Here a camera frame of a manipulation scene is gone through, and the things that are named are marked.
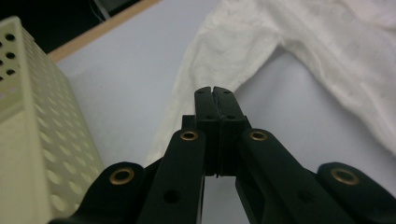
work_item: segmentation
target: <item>perforated basket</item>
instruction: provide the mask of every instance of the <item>perforated basket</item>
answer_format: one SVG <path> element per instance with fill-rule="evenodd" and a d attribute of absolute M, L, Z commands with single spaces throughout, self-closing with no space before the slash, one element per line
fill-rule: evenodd
<path fill-rule="evenodd" d="M 0 223 L 71 215 L 103 170 L 64 74 L 21 27 L 0 22 Z"/>

